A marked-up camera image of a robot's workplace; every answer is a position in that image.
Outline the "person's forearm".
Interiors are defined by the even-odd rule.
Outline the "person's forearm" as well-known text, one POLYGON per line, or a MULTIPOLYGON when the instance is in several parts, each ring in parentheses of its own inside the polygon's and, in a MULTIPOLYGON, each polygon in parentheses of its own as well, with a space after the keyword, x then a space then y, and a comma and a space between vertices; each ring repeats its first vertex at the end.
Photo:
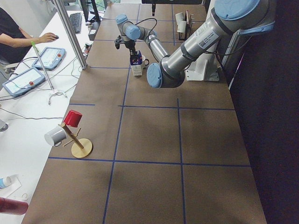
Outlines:
POLYGON ((35 44, 41 43, 42 40, 40 37, 35 38, 12 38, 6 34, 0 35, 0 43, 10 46, 12 48, 18 48, 18 47, 28 47, 32 45, 32 42, 35 44))

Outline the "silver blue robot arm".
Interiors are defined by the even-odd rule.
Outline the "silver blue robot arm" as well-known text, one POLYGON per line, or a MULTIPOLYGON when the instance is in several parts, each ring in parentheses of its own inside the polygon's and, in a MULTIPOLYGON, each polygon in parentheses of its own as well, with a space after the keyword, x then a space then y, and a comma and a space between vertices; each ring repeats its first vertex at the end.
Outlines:
POLYGON ((256 35, 269 32, 275 23, 275 0, 217 0, 210 16, 171 55, 163 48, 154 30, 137 26, 125 14, 116 17, 120 36, 116 48, 124 44, 135 49, 137 39, 147 43, 157 63, 147 69, 147 81, 153 88, 176 88, 184 79, 184 69, 225 35, 237 31, 256 35))

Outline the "person's hand on mouse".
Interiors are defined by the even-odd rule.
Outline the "person's hand on mouse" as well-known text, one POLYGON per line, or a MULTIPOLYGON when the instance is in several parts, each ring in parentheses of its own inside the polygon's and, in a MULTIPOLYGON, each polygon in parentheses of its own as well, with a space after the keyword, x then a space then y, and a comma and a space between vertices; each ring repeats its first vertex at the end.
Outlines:
POLYGON ((47 43, 47 42, 53 42, 57 39, 57 36, 54 33, 45 33, 41 37, 39 37, 40 43, 47 43))

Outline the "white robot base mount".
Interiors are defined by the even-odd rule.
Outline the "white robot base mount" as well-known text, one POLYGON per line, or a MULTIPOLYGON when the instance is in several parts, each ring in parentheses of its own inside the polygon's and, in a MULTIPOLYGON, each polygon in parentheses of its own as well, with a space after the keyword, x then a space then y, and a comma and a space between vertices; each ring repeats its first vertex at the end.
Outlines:
POLYGON ((219 81, 217 59, 213 54, 202 54, 185 70, 187 81, 219 81))

